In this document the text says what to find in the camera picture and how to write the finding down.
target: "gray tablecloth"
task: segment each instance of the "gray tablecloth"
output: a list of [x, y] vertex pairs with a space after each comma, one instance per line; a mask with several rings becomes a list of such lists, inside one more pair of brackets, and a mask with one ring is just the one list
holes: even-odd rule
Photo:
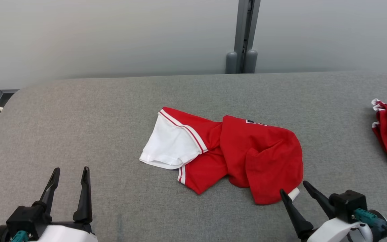
[[[178, 171], [138, 161], [163, 106], [292, 130], [304, 153], [304, 179], [327, 196], [363, 193], [369, 208], [387, 218], [387, 155], [371, 130], [373, 98], [387, 103], [387, 75], [77, 79], [22, 89], [0, 115], [0, 224], [40, 198], [55, 167], [61, 177], [53, 220], [70, 220], [89, 166], [100, 242], [297, 241], [281, 202], [255, 205], [249, 189], [227, 178], [198, 196], [177, 182]], [[321, 225], [324, 212], [300, 190], [294, 204]]]

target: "gray table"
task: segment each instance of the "gray table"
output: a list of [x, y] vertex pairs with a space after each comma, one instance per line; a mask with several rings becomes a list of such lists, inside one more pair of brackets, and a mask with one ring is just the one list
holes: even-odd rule
[[[178, 171], [138, 161], [163, 106], [292, 130], [304, 179], [326, 195], [363, 193], [387, 217], [387, 155], [371, 130], [376, 97], [387, 102], [387, 75], [367, 72], [78, 79], [22, 89], [0, 115], [0, 224], [40, 198], [55, 167], [53, 219], [71, 220], [87, 165], [100, 242], [297, 241], [282, 203], [255, 205], [249, 189], [226, 178], [198, 196], [176, 181]], [[300, 189], [295, 205], [321, 225], [324, 212]]]

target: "red stripe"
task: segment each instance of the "red stripe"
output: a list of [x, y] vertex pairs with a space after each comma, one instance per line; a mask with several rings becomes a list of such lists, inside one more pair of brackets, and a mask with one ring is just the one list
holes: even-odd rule
[[201, 145], [200, 145], [200, 143], [198, 142], [198, 140], [197, 140], [197, 138], [195, 137], [195, 135], [193, 135], [192, 131], [190, 131], [190, 130], [189, 130], [187, 127], [185, 127], [185, 126], [180, 126], [180, 125], [175, 124], [173, 121], [171, 121], [171, 119], [169, 119], [167, 116], [165, 116], [165, 114], [163, 114], [162, 112], [159, 112], [159, 113], [162, 114], [162, 115], [163, 115], [166, 119], [168, 119], [170, 122], [172, 122], [175, 126], [186, 128], [186, 129], [189, 131], [189, 133], [192, 135], [192, 137], [195, 139], [195, 141], [197, 142], [198, 146], [199, 146], [200, 149], [201, 149], [201, 153], [204, 153], [203, 148], [201, 147]]
[[178, 182], [181, 182], [181, 177], [183, 176], [183, 169], [180, 167], [180, 179], [178, 179]]

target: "white partition wall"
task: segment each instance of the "white partition wall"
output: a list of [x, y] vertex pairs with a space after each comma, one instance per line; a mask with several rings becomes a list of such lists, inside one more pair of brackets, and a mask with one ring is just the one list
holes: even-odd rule
[[224, 73], [237, 10], [238, 0], [0, 0], [0, 89]]
[[386, 0], [262, 0], [256, 73], [387, 72]]

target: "teal connector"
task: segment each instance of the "teal connector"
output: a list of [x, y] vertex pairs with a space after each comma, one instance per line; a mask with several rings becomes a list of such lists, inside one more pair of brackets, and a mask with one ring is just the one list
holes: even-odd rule
[[11, 242], [27, 242], [28, 241], [28, 232], [20, 230], [17, 232], [17, 234], [13, 237]]
[[370, 213], [368, 211], [365, 211], [363, 209], [358, 208], [355, 210], [353, 215], [356, 217], [356, 220], [359, 222], [363, 222], [365, 224], [368, 224], [370, 226], [374, 226], [376, 224], [376, 221], [378, 219], [377, 215]]

